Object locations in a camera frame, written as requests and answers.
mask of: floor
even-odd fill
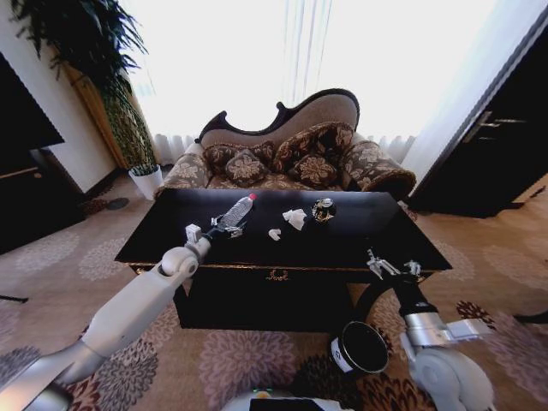
[[[152,202],[125,176],[99,200],[118,197],[128,205],[108,210],[99,201],[89,205],[95,213],[86,221],[0,256],[0,294],[30,298],[0,301],[0,385],[40,353],[73,342],[134,278],[113,258]],[[520,325],[512,317],[548,308],[548,194],[486,220],[409,214],[455,267],[421,285],[428,299],[447,321],[480,318],[494,330],[459,349],[491,379],[497,409],[548,408],[548,325]],[[300,395],[354,409],[432,410],[409,380],[397,309],[389,293],[368,319],[389,345],[388,368],[352,382],[328,361],[327,335],[182,330],[171,305],[138,341],[70,387],[72,409],[217,410],[240,391],[291,385]]]

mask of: black cup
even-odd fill
[[[351,321],[330,344],[331,358],[348,375],[375,374],[388,365],[388,349],[370,325]]]

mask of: cabinet handle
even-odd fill
[[[474,136],[478,133],[478,131],[480,131],[481,125],[485,124],[485,122],[491,116],[492,113],[493,113],[492,111],[484,111],[484,113],[481,116],[479,116],[479,119],[472,126],[472,128],[470,128],[470,131],[468,131],[468,133],[462,139],[463,144],[469,143],[474,138]]]
[[[520,120],[519,118],[498,118],[495,122],[525,123],[527,120]]]

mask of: potted plant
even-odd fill
[[[146,52],[134,18],[117,0],[11,0],[11,7],[23,23],[18,36],[26,34],[39,58],[43,41],[52,47],[57,75],[66,63],[97,88],[129,175],[152,200],[162,173],[127,77],[138,66],[125,51]]]

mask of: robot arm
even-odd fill
[[[202,237],[187,227],[188,242],[164,254],[160,263],[126,285],[93,316],[86,333],[71,346],[37,359],[0,388],[2,411],[68,409],[72,399],[60,384],[72,384],[94,372],[118,349],[137,339],[165,309],[182,282],[198,269],[218,238],[241,235],[239,224],[251,210],[254,194],[239,200]]]
[[[484,371],[466,355],[450,348],[461,340],[474,339],[491,330],[478,319],[446,324],[435,306],[419,289],[420,265],[406,264],[397,270],[369,250],[367,264],[382,280],[390,283],[400,301],[400,315],[407,329],[400,335],[414,382],[432,397],[440,411],[494,410],[493,388]]]

